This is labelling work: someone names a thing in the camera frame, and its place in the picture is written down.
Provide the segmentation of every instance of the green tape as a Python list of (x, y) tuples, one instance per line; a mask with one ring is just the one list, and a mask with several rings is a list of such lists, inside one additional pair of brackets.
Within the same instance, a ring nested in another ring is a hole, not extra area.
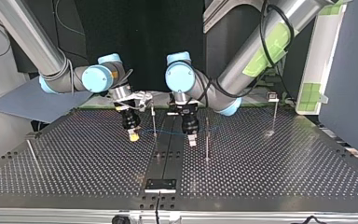
[[(273, 62), (279, 61), (286, 52), (284, 48), (289, 44), (290, 30), (286, 24), (278, 23), (272, 30), (271, 34), (266, 38), (266, 44), (269, 55)], [(269, 65), (269, 60), (264, 53), (263, 48), (259, 49), (253, 59), (248, 63), (242, 71), (246, 76), (257, 77)]]
[(321, 84), (319, 83), (304, 83), (298, 110), (315, 111), (321, 98), (320, 89)]
[(341, 12), (343, 6), (343, 0), (339, 0), (332, 6), (327, 6), (322, 9), (319, 13), (321, 16), (331, 16), (331, 15), (338, 15)]

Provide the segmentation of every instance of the green label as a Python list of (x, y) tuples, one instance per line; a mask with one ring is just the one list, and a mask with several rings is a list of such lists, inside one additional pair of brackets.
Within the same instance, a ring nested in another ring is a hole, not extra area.
[(319, 83), (304, 83), (299, 99), (298, 110), (315, 111), (321, 98), (320, 89), (321, 84)]
[[(284, 54), (284, 48), (289, 44), (290, 30), (286, 24), (278, 23), (272, 30), (271, 34), (266, 38), (266, 44), (269, 55), (273, 62), (279, 61)], [(257, 51), (253, 59), (243, 70), (243, 73), (249, 77), (257, 77), (269, 65), (269, 60), (264, 53), (263, 47)]]

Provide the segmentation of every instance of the metal rod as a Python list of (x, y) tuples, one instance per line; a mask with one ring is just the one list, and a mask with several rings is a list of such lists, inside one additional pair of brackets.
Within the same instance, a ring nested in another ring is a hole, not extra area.
[(209, 160), (209, 137), (210, 137), (210, 130), (209, 130), (209, 119), (206, 117), (206, 142), (205, 142), (205, 159)]
[(151, 112), (152, 112), (152, 120), (153, 120), (153, 133), (154, 136), (157, 137), (157, 131), (156, 131), (156, 112), (154, 110), (154, 103), (151, 103)]
[(36, 157), (36, 155), (34, 154), (34, 148), (32, 147), (32, 143), (31, 143), (31, 141), (30, 141), (29, 139), (27, 139), (27, 144), (28, 144), (28, 148), (29, 148), (30, 151), (31, 151), (32, 158), (33, 158), (34, 160), (37, 160), (37, 157)]
[(0, 21), (44, 75), (59, 73), (64, 57), (22, 0), (0, 0)]

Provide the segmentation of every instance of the gray panel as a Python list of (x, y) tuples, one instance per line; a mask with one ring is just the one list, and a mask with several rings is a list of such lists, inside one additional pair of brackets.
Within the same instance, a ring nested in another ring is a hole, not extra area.
[[(163, 115), (157, 111), (158, 129)], [(0, 164), (0, 207), (138, 209), (134, 200), (143, 192), (156, 146), (149, 132), (151, 118), (141, 114), (145, 131), (132, 143), (118, 112), (76, 111), (33, 142), (37, 161), (30, 150), (23, 150)]]
[(200, 117), (197, 147), (172, 137), (170, 151), (183, 154), (164, 176), (179, 179), (175, 209), (358, 212), (358, 160), (306, 118), (280, 109), (270, 135), (273, 107), (230, 118), (201, 110)]
[(48, 94), (40, 88), (39, 78), (34, 78), (2, 96), (0, 112), (51, 123), (85, 103), (91, 95), (89, 91), (78, 91), (74, 95)]
[(345, 12), (325, 95), (321, 123), (358, 149), (358, 1)]

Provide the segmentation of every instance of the perforated table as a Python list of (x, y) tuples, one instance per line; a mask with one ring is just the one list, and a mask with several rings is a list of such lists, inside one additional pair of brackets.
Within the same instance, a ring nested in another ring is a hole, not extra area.
[(358, 160), (306, 118), (280, 108), (274, 120), (271, 107), (199, 118), (190, 147), (163, 110), (157, 137), (141, 114), (136, 143), (117, 112), (77, 110), (31, 141), (37, 160), (26, 143), (0, 159), (0, 208), (154, 211), (147, 179), (175, 179), (161, 211), (358, 213)]

